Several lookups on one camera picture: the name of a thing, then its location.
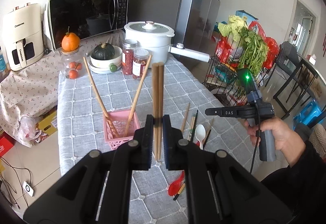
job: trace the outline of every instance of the red box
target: red box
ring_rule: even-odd
[[[14,145],[16,140],[9,136],[6,132],[0,132],[0,157],[8,152]]]

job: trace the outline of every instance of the pink basket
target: pink basket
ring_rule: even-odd
[[[124,135],[124,130],[128,121],[130,110],[121,110],[115,112],[108,112],[115,128],[120,136]],[[129,130],[126,137],[113,138],[109,124],[106,121],[106,117],[103,114],[103,127],[104,127],[104,141],[107,142],[112,150],[116,150],[121,144],[132,140],[134,133],[137,129],[140,129],[139,120],[136,112],[134,112],[133,119],[131,120]]]

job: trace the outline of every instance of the person's hand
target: person's hand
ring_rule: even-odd
[[[251,127],[246,120],[244,123],[245,128],[247,129],[248,134],[250,135],[250,140],[253,146],[256,145],[256,131],[258,130],[258,125]],[[287,124],[278,117],[273,117],[271,119],[265,120],[260,124],[260,130],[262,132],[266,130],[271,130],[275,138],[275,149],[281,150],[284,147],[285,142],[288,141],[289,137],[293,133]]]
[[[258,125],[251,127],[246,120],[244,126],[247,128],[247,132],[250,135],[250,140],[253,146],[255,146]],[[266,130],[272,131],[275,139],[275,149],[281,150],[291,167],[299,160],[300,156],[305,150],[305,143],[301,137],[296,132],[291,130],[280,118],[273,117],[261,122],[260,129],[262,132]]]

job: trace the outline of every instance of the white spoon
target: white spoon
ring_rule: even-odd
[[[203,125],[197,125],[195,129],[195,137],[199,141],[199,147],[203,149],[203,140],[205,139],[206,131]]]

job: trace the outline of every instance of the white air fryer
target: white air fryer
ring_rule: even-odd
[[[41,5],[27,3],[3,18],[3,39],[9,66],[21,70],[43,56]]]

